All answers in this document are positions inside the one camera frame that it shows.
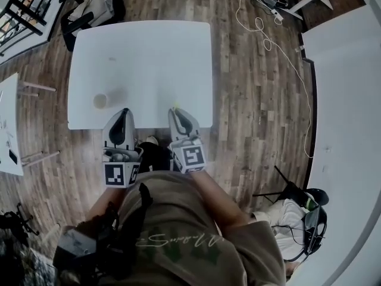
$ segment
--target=table leg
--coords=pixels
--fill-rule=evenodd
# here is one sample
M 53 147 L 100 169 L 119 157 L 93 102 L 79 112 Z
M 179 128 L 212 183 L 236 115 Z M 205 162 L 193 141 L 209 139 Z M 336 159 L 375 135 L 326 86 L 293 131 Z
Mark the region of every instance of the table leg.
M 55 88 L 38 85 L 37 83 L 22 82 L 22 84 L 25 87 L 33 87 L 33 88 L 43 89 L 43 90 L 52 91 L 52 92 L 56 92 L 57 91 L 57 89 L 55 89 Z
M 35 154 L 32 154 L 32 155 L 28 155 L 28 156 L 26 156 L 26 157 L 24 157 L 24 158 L 21 158 L 21 162 L 22 162 L 22 161 L 27 161 L 27 160 L 32 159 L 32 158 L 34 158 L 34 157 L 37 157 L 37 156 L 39 156 L 39 155 L 41 155 L 41 154 L 43 154 L 42 151 L 39 151 L 38 153 L 35 153 Z
M 12 0 L 12 3 L 22 10 L 25 14 L 29 15 L 32 19 L 35 19 L 38 23 L 46 26 L 46 21 L 38 14 L 34 13 L 29 7 L 26 7 L 19 0 Z
M 302 16 L 298 15 L 296 11 L 300 10 L 304 5 L 310 3 L 312 0 L 300 0 L 297 4 L 295 4 L 292 8 L 282 8 L 283 11 L 294 15 L 296 18 L 303 20 Z
M 18 91 L 17 94 L 26 95 L 27 97 L 36 97 L 36 98 L 39 96 L 38 93 L 28 93 L 23 91 Z
M 14 11 L 7 10 L 7 13 L 15 20 L 17 20 L 19 23 L 21 23 L 23 26 L 25 26 L 27 29 L 31 30 L 33 33 L 36 33 L 37 35 L 41 36 L 42 32 L 37 29 L 37 27 L 32 26 L 28 21 L 26 21 L 24 18 L 21 18 L 19 15 L 17 15 Z
M 35 164 L 40 163 L 40 162 L 42 162 L 42 161 L 44 161 L 46 159 L 49 159 L 51 157 L 55 157 L 55 156 L 57 156 L 59 154 L 60 154 L 60 151 L 56 151 L 55 153 L 48 154 L 48 155 L 46 155 L 46 156 L 44 156 L 44 157 L 42 157 L 40 159 L 37 159 L 35 161 L 31 161 L 29 163 L 26 163 L 25 165 L 23 165 L 23 167 L 29 167 L 29 166 L 35 165 Z

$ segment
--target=wooden floor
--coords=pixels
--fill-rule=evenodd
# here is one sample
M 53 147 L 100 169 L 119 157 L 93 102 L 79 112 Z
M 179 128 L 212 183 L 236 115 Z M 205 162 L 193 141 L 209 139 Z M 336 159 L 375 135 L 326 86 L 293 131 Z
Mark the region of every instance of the wooden floor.
M 318 26 L 337 16 L 345 14 L 356 8 L 365 5 L 363 0 L 329 0 L 333 10 L 327 7 L 320 0 L 313 0 L 306 6 L 301 8 L 301 14 L 304 17 L 304 22 L 308 30 Z
M 303 152 L 308 126 L 307 98 L 296 73 L 282 53 L 263 47 L 263 35 L 241 27 L 235 12 L 239 0 L 125 0 L 125 21 L 194 20 L 211 25 L 213 46 L 214 124 L 202 136 L 209 172 L 243 209 L 259 207 L 262 198 L 251 195 L 282 189 L 276 164 L 289 179 L 302 185 L 308 158 Z M 282 26 L 255 2 L 245 0 L 238 18 L 255 28 L 260 16 L 264 30 L 289 55 L 311 90 L 310 69 L 298 46 L 300 22 L 291 15 Z M 18 101 L 18 138 L 21 154 L 60 150 L 61 155 L 25 168 L 25 176 L 0 173 L 0 209 L 11 210 L 21 201 L 35 217 L 39 238 L 33 246 L 52 256 L 58 232 L 45 238 L 56 223 L 77 224 L 102 193 L 101 131 L 70 131 L 67 127 L 67 90 L 71 54 L 60 29 L 50 43 L 0 66 L 0 80 L 15 72 L 28 82 L 57 88 L 39 98 Z M 168 130 L 139 130 L 168 137 Z

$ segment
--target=shoe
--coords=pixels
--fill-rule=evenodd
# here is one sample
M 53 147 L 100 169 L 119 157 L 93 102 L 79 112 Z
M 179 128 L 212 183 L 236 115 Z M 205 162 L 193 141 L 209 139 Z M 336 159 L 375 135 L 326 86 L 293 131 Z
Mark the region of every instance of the shoe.
M 157 141 L 157 139 L 154 136 L 147 137 L 145 141 L 149 142 L 149 143 L 153 143 L 155 145 L 159 145 L 159 142 Z

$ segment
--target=cup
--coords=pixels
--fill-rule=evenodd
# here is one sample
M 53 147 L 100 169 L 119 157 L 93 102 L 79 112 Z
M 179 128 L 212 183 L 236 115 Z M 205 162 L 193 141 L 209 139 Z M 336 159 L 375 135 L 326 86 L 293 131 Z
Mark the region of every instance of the cup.
M 94 107 L 97 109 L 104 109 L 107 105 L 107 96 L 104 94 L 97 94 L 94 96 Z

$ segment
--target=power strip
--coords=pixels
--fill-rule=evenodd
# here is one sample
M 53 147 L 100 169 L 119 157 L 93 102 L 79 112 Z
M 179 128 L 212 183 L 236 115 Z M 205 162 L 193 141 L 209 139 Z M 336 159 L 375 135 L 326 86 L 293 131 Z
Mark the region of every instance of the power strip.
M 275 19 L 279 20 L 279 22 L 283 21 L 282 15 L 280 15 L 277 10 L 273 9 L 271 10 L 271 13 L 275 16 Z

